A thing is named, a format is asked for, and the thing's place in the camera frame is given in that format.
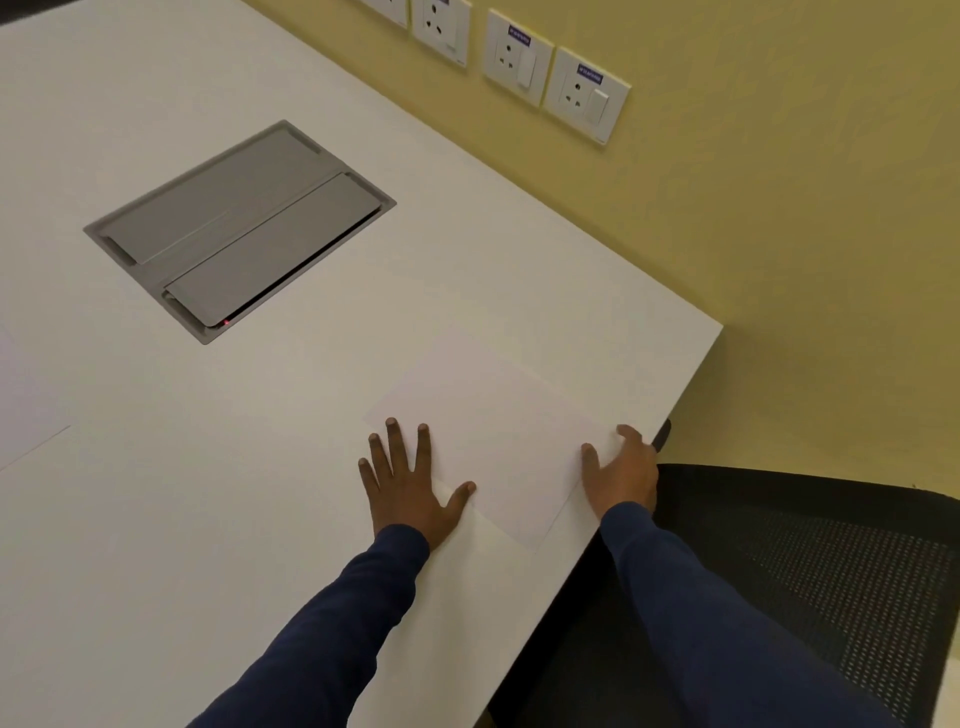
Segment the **hand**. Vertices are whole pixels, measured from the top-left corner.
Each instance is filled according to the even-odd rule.
[[[617,503],[639,503],[651,513],[657,507],[657,451],[644,445],[640,433],[629,425],[618,425],[625,438],[620,454],[606,468],[600,467],[593,445],[581,448],[584,490],[597,518]]]
[[[370,436],[373,467],[367,458],[360,460],[360,477],[367,489],[373,516],[373,536],[388,525],[405,523],[423,534],[432,551],[457,527],[476,485],[464,483],[446,507],[441,506],[433,495],[430,476],[430,429],[426,425],[417,428],[417,463],[412,471],[407,464],[407,448],[403,445],[400,425],[394,418],[387,420],[387,440],[390,462],[376,433]]]

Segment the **paper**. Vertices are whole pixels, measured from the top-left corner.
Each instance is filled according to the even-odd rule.
[[[0,328],[0,471],[69,425],[50,389],[31,374]]]
[[[520,543],[537,548],[580,482],[580,446],[611,428],[466,334],[442,336],[365,418],[384,433],[396,417],[414,462],[417,425],[433,438],[433,474],[450,488],[477,484],[471,503]]]

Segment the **chair backrest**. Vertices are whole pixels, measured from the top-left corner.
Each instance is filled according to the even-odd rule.
[[[960,609],[960,501],[704,466],[660,469],[657,522],[875,695],[929,726]]]
[[[960,501],[925,491],[660,466],[656,520],[748,601],[929,728],[960,609]],[[682,708],[593,539],[491,703],[498,728],[680,728]]]

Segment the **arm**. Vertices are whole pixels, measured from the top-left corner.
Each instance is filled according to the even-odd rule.
[[[869,695],[704,569],[650,516],[657,455],[621,425],[620,454],[600,468],[584,446],[584,487],[624,590],[696,725],[895,728]]]
[[[430,552],[450,535],[476,486],[464,483],[446,507],[433,495],[430,431],[418,428],[411,470],[396,420],[387,421],[390,460],[370,436],[372,465],[360,460],[370,500],[373,545],[313,597],[237,683],[191,728],[347,725],[376,672],[376,655],[416,593]]]
[[[413,604],[429,555],[415,528],[384,528],[192,728],[346,725],[376,672],[377,652]]]

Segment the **wall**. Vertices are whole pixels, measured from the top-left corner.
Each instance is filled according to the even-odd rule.
[[[488,0],[467,72],[356,0],[250,1],[726,324],[669,459],[960,497],[956,3],[497,0],[633,84],[601,149],[482,78]]]

